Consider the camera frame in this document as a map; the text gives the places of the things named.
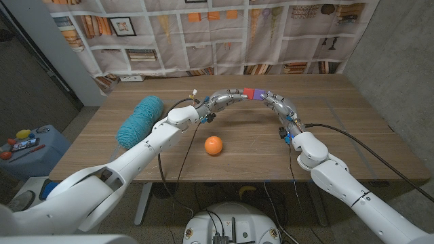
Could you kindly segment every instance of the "printed backdrop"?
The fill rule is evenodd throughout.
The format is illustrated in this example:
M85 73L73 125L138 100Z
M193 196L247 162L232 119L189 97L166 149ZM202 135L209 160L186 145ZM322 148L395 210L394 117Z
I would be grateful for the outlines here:
M44 2L89 74L112 78L341 73L378 4L378 0Z

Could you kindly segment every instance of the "toy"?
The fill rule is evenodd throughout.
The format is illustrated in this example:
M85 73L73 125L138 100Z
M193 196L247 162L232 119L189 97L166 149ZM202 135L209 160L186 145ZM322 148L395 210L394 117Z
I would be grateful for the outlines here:
M7 143L8 143L9 145L13 146L13 145L15 145L16 140L14 140L14 139L7 139Z
M2 152L0 154L0 159L8 160L12 157L12 152Z
M16 137L18 139L25 139L28 138L28 135L30 134L30 130L29 129L22 129L19 132L16 133Z
M207 153L211 155L216 155L219 152L221 152L223 149L223 142L222 139L220 139L217 136L210 136L205 141L205 150Z

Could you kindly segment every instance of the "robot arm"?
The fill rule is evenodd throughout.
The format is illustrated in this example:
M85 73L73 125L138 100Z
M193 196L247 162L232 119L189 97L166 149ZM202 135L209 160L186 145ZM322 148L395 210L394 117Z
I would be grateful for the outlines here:
M190 124L204 123L208 118L210 121L215 117L213 113L246 98L243 90L221 90L196 108L187 106L171 110L143 141L113 162L82 169L69 176L43 203L16 213L0 206L0 236L71 234L77 229L89 231L107 217L130 182L159 153L177 145Z
M301 168L311 172L318 187L347 204L382 241L409 243L428 236L360 184L342 160L330 154L321 141L307 132L288 98L271 92L263 94L262 98L279 115L284 126L280 129L281 137L301 151L297 158Z

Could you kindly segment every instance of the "white robot body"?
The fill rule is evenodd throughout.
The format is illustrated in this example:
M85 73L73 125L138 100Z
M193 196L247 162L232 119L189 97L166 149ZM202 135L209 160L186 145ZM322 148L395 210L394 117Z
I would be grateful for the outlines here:
M280 243L279 231L274 222L260 210L250 205L233 202L217 203L206 210L196 214L187 224L184 232L184 244L213 243L216 228L218 236L222 236L222 224L224 235L227 238L219 243L226 243L226 241L232 243L234 238L236 243L251 243L252 241L267 244ZM213 213L220 217L222 224Z

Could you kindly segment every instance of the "orange ball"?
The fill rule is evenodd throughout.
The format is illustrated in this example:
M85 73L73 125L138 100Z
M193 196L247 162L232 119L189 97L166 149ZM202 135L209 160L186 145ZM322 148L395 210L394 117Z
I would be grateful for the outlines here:
M218 136L211 136L205 141L205 150L211 155L216 155L223 149L223 141Z
M0 154L0 159L8 160L12 157L12 152L2 152Z

